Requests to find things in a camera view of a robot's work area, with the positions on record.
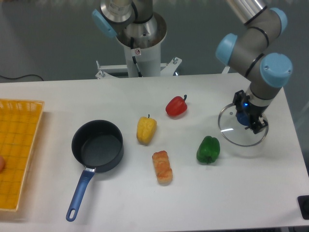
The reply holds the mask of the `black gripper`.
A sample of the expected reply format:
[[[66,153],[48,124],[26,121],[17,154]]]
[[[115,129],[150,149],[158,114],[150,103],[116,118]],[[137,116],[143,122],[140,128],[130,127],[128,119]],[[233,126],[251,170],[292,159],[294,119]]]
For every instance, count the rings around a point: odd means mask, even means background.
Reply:
[[[254,134],[258,134],[265,128],[268,128],[268,122],[262,116],[262,113],[268,107],[268,100],[245,98],[245,92],[240,90],[234,94],[232,101],[238,111],[238,122],[241,125],[248,125],[246,130],[250,129]]]

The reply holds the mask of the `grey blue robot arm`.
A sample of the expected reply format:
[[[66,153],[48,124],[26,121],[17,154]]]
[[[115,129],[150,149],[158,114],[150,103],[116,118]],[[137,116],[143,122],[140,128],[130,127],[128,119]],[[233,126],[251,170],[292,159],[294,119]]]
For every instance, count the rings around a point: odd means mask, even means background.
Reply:
[[[230,0],[228,5],[246,27],[242,36],[226,35],[215,55],[250,81],[246,91],[235,94],[233,104],[240,124],[259,133],[268,126],[262,118],[279,90],[286,85],[293,71],[289,58],[283,54],[265,54],[268,46],[287,27],[285,13],[268,8],[261,0]],[[161,42],[167,25],[153,11],[150,0],[103,0],[92,12],[98,29],[122,45],[129,77],[173,74],[176,61],[161,67]]]

